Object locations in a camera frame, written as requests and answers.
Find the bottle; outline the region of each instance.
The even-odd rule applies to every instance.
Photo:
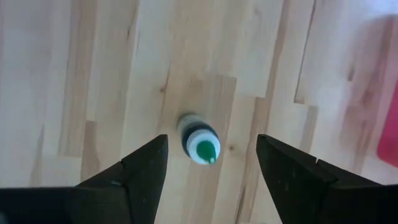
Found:
[[[198,164],[214,164],[220,154],[220,140],[215,130],[199,115],[186,113],[178,120],[177,130],[187,156]]]

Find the wooden floor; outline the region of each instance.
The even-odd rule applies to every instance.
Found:
[[[75,185],[158,134],[156,223],[280,223],[261,177],[267,133],[382,184],[398,77],[394,0],[0,0],[0,187]],[[183,153],[200,113],[220,160]]]

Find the white bottle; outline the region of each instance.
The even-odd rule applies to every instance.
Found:
[[[214,129],[195,113],[183,114],[177,125],[185,153],[198,164],[214,164],[220,155],[220,140]]]

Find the green cap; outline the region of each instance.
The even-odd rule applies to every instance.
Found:
[[[209,164],[216,162],[216,149],[212,142],[201,141],[197,146],[197,154]]]

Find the red object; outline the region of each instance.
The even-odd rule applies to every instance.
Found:
[[[377,147],[377,156],[398,167],[398,82]]]

